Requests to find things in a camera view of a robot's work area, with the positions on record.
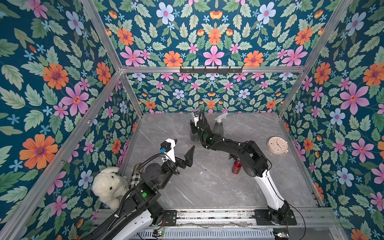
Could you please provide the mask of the smoky spray bottle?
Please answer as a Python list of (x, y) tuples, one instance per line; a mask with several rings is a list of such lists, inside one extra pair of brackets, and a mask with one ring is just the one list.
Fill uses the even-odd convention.
[(223, 122), (216, 121), (214, 128), (213, 128), (213, 134), (219, 135), (221, 137), (224, 136), (224, 125)]
[(201, 137), (200, 137), (199, 131), (198, 130), (191, 130), (190, 139), (193, 142), (200, 142)]

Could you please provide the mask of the red can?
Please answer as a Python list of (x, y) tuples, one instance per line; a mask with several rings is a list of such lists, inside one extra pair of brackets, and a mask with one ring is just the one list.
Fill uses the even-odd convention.
[(241, 161), (240, 160), (236, 160), (234, 162), (234, 164), (233, 164), (233, 167), (232, 167), (232, 173), (235, 174), (235, 175), (239, 174), (239, 172), (241, 171), (242, 167), (243, 167), (243, 165), (242, 165)]

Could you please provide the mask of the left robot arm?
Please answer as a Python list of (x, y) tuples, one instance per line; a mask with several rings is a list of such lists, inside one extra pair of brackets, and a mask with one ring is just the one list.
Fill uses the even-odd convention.
[(159, 190), (165, 188), (174, 175), (179, 175), (178, 168), (185, 169), (193, 165), (195, 146), (185, 154), (170, 160), (171, 152), (166, 147), (158, 154), (148, 158), (142, 167), (141, 181), (128, 190), (118, 209), (95, 230), (84, 237), (85, 240), (129, 240), (151, 225), (163, 224), (164, 208), (158, 203)]

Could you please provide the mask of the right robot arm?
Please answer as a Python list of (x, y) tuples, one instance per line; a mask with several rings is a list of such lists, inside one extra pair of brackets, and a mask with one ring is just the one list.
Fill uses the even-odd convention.
[(256, 180), (267, 200), (270, 216), (265, 219), (276, 225), (285, 223), (290, 205), (277, 190), (270, 174), (272, 164), (259, 146), (254, 141), (237, 142), (214, 133), (203, 111), (195, 111), (192, 116), (191, 131), (198, 135), (203, 148), (226, 152), (239, 160), (245, 173)]

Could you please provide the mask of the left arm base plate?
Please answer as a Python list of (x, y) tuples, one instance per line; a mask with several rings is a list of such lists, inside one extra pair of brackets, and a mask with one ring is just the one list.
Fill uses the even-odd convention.
[(174, 226), (176, 226), (177, 217), (178, 217), (178, 211), (165, 210), (161, 213), (155, 214), (152, 226), (174, 227)]

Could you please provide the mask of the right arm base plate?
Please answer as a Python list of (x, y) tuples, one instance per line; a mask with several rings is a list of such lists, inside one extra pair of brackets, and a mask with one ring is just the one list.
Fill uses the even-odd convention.
[(266, 210), (254, 210), (252, 216), (260, 226), (296, 226), (297, 220), (292, 210), (289, 210), (285, 215), (280, 216), (277, 212)]

